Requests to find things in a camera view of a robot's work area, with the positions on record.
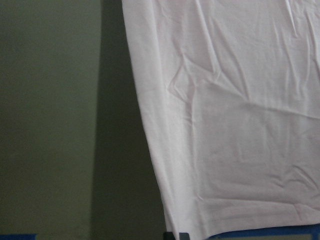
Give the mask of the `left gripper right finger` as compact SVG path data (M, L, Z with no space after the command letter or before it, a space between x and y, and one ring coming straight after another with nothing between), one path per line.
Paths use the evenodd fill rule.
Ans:
M180 232L179 240L190 240L190 235L187 232Z

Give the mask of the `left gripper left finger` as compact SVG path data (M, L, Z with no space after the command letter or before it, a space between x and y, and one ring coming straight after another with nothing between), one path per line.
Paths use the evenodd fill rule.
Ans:
M175 236L171 231L164 232L162 237L163 237L163 240L175 240Z

